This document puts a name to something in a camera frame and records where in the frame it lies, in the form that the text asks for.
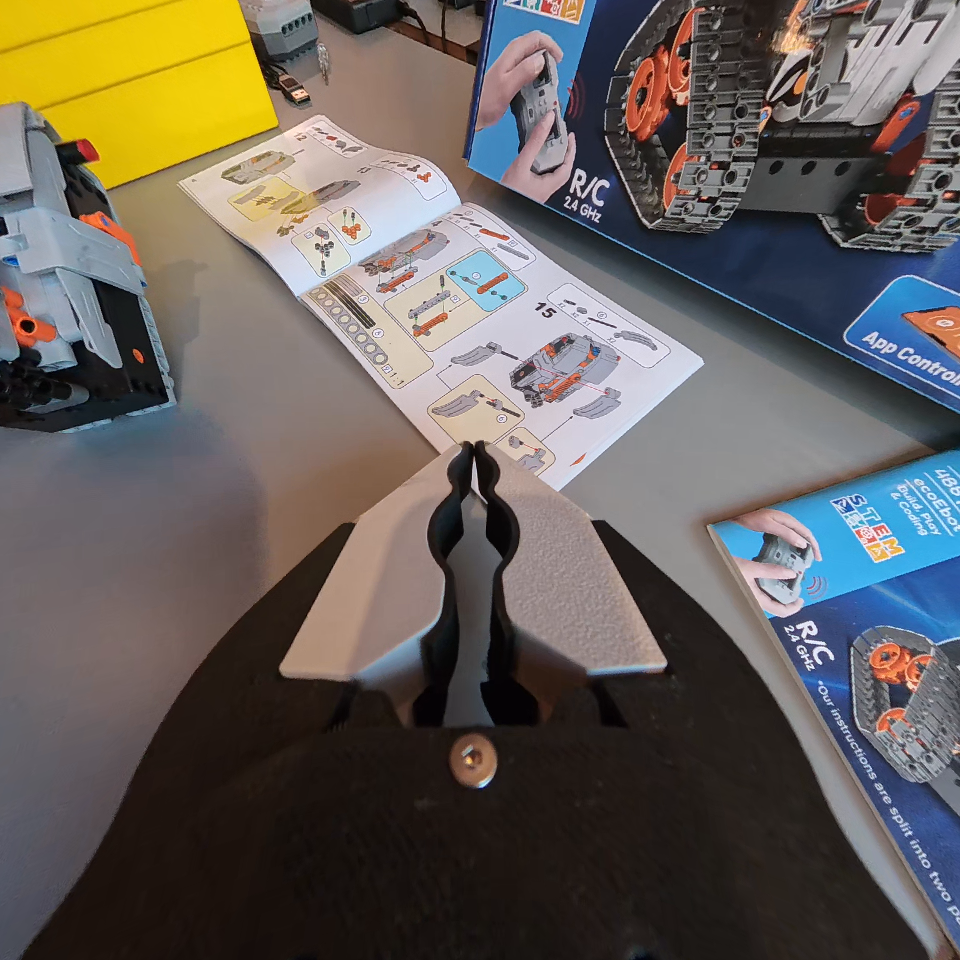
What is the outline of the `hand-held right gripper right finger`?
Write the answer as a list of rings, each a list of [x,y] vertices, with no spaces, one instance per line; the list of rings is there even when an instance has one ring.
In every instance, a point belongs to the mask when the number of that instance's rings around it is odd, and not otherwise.
[[[536,724],[596,677],[660,673],[667,659],[591,518],[503,450],[476,444],[491,590],[487,680],[495,724]]]

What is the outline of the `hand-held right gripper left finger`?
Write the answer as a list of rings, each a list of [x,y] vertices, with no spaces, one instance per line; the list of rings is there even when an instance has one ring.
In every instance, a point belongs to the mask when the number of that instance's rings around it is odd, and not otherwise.
[[[454,445],[356,521],[279,671],[356,681],[440,726],[459,646],[448,558],[463,535],[473,447]]]

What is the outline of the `grey orange toy robot model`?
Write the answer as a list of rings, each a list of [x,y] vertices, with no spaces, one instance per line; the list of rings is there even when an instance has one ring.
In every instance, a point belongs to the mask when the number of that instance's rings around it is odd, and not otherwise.
[[[176,403],[137,247],[89,169],[24,102],[1,107],[1,426],[62,433]]]

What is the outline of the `grey desk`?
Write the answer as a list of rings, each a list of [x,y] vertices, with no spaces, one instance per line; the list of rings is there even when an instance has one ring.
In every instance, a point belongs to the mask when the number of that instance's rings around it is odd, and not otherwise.
[[[315,109],[437,164],[563,269],[703,366],[565,495],[683,587],[748,656],[834,815],[925,948],[939,925],[720,558],[711,522],[958,444],[958,416],[477,176],[474,68],[326,22]],[[262,133],[112,191],[174,408],[73,435],[2,431],[2,958],[85,868],[147,744],[234,622],[342,522],[434,457],[363,366],[179,180]]]

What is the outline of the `blue closed booklet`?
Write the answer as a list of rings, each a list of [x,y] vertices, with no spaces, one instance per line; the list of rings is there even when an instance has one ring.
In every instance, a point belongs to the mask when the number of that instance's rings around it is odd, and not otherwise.
[[[958,947],[958,450],[708,532]]]

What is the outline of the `open white instruction booklet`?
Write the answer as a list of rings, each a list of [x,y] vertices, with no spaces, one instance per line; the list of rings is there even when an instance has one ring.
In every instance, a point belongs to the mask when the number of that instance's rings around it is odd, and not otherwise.
[[[437,449],[485,441],[554,489],[703,364],[440,167],[318,115],[179,183]]]

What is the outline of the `blue toy kit box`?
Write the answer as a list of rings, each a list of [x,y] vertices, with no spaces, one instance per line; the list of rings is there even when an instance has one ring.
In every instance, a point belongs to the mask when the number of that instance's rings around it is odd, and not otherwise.
[[[956,1],[487,2],[476,172],[958,411]]]

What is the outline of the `yellow plastic bin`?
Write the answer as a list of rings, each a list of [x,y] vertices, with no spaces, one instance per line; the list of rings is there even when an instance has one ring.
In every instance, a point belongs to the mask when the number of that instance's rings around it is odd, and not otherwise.
[[[105,187],[278,125],[235,1],[3,1],[2,102],[87,138]]]

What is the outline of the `grey toy part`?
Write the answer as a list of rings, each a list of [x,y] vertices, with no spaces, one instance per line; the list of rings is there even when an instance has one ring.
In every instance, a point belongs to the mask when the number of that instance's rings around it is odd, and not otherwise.
[[[309,1],[239,1],[258,57],[289,62],[318,53],[318,30]]]

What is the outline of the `dark grey flat box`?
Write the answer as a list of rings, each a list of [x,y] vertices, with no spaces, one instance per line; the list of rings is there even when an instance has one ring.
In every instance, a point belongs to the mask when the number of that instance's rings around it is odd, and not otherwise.
[[[318,1],[313,10],[354,35],[399,22],[403,14],[398,1]]]

